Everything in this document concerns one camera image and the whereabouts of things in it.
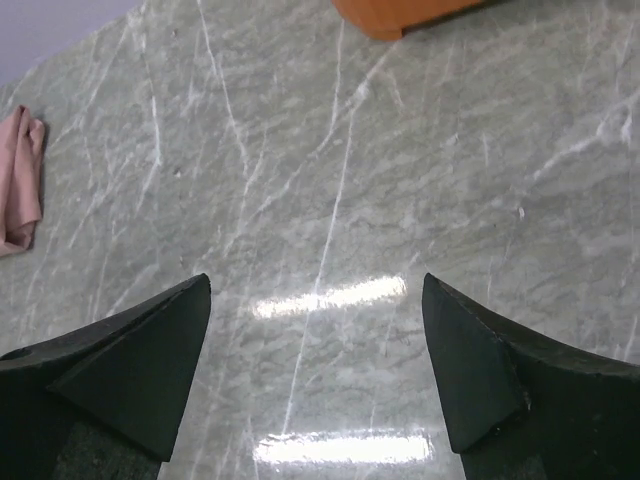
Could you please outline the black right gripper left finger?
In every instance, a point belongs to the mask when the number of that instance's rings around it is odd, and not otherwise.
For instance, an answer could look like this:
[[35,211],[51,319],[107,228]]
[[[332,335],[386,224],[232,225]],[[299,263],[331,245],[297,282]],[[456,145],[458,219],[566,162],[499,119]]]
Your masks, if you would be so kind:
[[207,275],[1,357],[4,479],[155,479],[211,313]]

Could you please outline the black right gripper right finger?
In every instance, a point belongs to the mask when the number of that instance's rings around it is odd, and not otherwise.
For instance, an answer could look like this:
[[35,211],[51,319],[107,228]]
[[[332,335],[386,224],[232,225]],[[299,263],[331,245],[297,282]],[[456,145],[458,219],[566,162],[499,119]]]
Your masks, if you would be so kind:
[[431,274],[422,312],[466,478],[638,478],[638,366],[542,335]]

